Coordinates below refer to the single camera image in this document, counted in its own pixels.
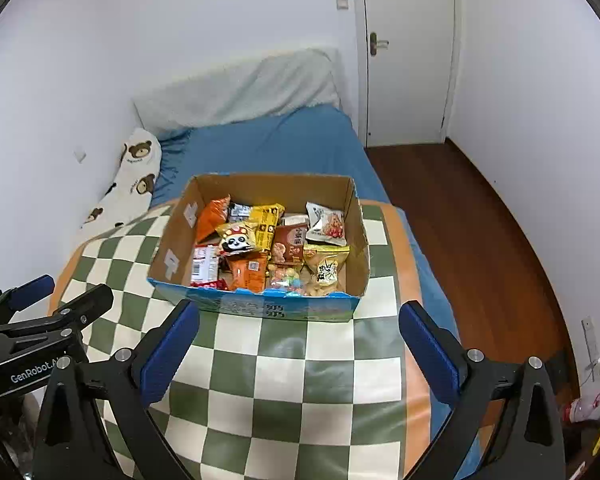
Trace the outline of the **white door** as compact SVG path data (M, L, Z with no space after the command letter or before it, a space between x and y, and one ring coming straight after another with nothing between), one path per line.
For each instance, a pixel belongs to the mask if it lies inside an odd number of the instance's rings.
M439 143L453 93L456 0L354 6L363 144Z

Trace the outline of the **blue bed sheet mattress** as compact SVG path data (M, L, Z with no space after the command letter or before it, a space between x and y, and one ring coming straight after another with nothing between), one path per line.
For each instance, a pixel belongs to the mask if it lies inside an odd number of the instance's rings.
M162 141L161 168L152 201L161 205L176 200L190 178L198 174L229 172L340 174L354 180L364 206L368 203L385 205L389 200L350 119L329 105L305 108L284 116L169 134ZM422 292L419 299L440 325L454 328L449 300L434 277L404 213L401 214L414 254ZM449 410L431 393L430 401L431 439Z

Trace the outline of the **orange snack pack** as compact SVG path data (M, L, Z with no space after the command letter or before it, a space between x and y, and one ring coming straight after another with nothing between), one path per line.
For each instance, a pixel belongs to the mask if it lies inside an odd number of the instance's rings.
M260 294L265 290L268 272L266 252L246 252L225 259L230 269L230 290L245 289Z
M229 195L210 200L210 202L204 206L197 221L196 244L211 236L218 226L222 226L222 224L226 222L228 206L230 206Z

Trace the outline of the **black long snack pack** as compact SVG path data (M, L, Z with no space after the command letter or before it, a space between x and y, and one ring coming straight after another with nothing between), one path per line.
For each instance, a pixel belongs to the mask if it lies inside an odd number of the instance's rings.
M227 211L227 221L230 223L248 221L252 207L249 205L231 202Z

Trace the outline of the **white wafer snack pack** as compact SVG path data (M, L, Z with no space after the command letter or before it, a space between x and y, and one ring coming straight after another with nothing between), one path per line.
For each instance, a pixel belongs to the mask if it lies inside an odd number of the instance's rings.
M307 214L285 214L282 218L283 226L308 226L310 224Z

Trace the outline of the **bear print long pillow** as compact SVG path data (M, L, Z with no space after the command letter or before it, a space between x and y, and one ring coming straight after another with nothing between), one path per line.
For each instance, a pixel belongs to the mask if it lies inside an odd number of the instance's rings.
M136 128L125 141L114 180L80 227L76 245L125 226L148 211L159 177L161 157L158 139L149 131Z

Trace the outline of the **green white checkered mat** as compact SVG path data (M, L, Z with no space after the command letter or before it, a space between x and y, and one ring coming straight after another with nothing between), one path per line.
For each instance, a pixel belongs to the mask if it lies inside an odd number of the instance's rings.
M399 332L420 291L402 214L368 203L370 280L347 322L215 312L150 414L197 479L400 479L430 441L429 388Z

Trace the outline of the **yellow long snack pack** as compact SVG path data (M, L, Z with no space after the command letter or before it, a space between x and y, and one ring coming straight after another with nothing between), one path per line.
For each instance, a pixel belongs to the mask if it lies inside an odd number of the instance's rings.
M261 252L269 252L271 250L275 230L284 212L285 207L282 204L251 207L249 220L257 223L254 229L254 236L256 237L257 248Z

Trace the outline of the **brown red snack pack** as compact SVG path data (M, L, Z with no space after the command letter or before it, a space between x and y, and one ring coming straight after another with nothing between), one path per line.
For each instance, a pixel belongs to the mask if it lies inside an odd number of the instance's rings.
M303 247L306 240L306 223L293 226L278 226L271 248L271 261L276 266L298 266L303 262Z

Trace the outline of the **colourful candy balls bag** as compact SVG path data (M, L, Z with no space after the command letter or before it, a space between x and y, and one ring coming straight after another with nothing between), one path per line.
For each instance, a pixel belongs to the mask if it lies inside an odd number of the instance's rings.
M268 288L302 295L304 285L300 271L301 269L296 266L279 266L278 264L269 263Z

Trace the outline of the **white cookie snack bag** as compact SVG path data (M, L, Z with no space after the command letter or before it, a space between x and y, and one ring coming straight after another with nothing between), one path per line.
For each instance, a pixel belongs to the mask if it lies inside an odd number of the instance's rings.
M340 247L347 245L344 214L341 210L307 202L306 212L309 216L307 240L312 243L325 243Z

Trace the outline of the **yellow chips bag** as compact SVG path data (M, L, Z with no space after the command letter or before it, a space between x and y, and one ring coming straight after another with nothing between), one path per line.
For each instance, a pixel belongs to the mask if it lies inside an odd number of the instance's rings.
M305 244L303 261L309 270L309 281L304 285L304 292L314 297L342 292L340 272L349 257L349 252L348 245Z

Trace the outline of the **panda yellow snack bag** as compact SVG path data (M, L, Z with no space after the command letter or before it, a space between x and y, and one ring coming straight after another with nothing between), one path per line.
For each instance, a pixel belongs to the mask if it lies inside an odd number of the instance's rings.
M257 222L250 220L224 223L218 226L215 232L220 237L219 255L229 257L258 250L257 227Z

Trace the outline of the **white dotted pillow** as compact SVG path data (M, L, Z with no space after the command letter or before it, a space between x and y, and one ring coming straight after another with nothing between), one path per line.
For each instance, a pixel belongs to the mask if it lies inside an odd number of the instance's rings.
M299 108L342 107L340 53L310 47L230 63L134 96L143 128L158 138L172 130L222 126Z

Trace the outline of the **red white stick pack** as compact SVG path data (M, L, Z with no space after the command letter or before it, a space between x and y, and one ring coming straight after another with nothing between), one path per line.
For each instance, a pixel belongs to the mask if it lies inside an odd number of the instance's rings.
M219 247L216 245L197 245L192 258L190 284L199 286L216 282L219 277Z

